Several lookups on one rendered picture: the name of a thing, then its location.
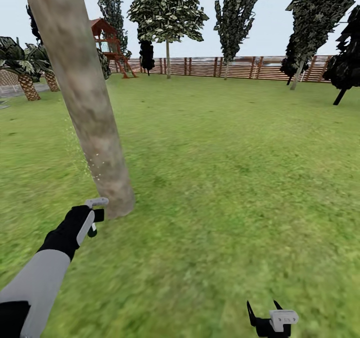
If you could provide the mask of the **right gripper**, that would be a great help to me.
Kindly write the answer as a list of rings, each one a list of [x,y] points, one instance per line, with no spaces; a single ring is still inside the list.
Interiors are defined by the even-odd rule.
[[[274,304],[276,305],[276,308],[281,309],[281,306],[278,302],[274,301]],[[289,338],[289,336],[291,335],[291,325],[283,325],[283,332],[277,333],[274,331],[269,319],[261,319],[255,317],[249,302],[247,303],[247,309],[249,313],[250,323],[252,326],[256,327],[256,332],[259,337]]]

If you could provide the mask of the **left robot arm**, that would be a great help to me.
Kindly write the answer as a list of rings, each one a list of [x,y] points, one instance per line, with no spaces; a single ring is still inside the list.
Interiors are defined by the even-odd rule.
[[[45,329],[68,267],[93,222],[105,220],[106,197],[71,209],[22,270],[0,290],[0,338],[39,338]]]

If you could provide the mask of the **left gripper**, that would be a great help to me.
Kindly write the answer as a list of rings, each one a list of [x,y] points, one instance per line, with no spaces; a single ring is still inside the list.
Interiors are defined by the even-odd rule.
[[[98,209],[94,210],[95,219],[94,222],[101,222],[105,220],[105,210],[104,209]]]

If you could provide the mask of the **pesticide atomizer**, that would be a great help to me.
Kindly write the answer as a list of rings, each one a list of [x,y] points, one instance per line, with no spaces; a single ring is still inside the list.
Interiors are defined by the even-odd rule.
[[[93,237],[93,236],[95,236],[97,234],[97,228],[96,228],[96,223],[95,222],[92,223],[92,225],[91,225],[91,227],[90,227],[90,229],[89,229],[89,231],[87,233],[88,233],[89,237]]]

